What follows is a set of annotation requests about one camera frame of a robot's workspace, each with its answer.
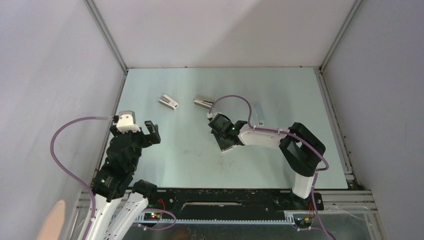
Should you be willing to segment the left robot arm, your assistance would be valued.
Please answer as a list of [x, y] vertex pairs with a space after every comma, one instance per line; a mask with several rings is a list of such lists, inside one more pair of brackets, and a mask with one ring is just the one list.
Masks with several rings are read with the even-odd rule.
[[116, 218], [112, 218], [134, 179], [142, 150], [161, 143], [158, 125], [150, 120], [144, 124], [148, 134], [143, 133], [136, 125], [132, 125], [125, 133], [117, 125], [110, 127], [113, 137], [105, 151], [105, 163], [96, 174], [91, 187], [95, 202], [89, 206], [89, 215], [78, 239], [121, 240], [142, 210], [156, 206], [157, 186], [139, 180], [132, 187], [124, 208]]

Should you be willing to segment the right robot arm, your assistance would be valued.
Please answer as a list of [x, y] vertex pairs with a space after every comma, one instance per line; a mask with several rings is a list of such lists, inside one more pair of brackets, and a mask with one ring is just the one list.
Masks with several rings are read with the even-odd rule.
[[222, 152], [235, 146], [261, 146], [280, 150], [295, 172], [291, 204], [304, 209], [311, 202], [311, 191], [317, 167], [326, 151], [325, 145], [302, 123], [289, 128], [262, 129], [251, 127], [247, 121], [232, 123], [224, 114], [209, 113], [208, 126]]

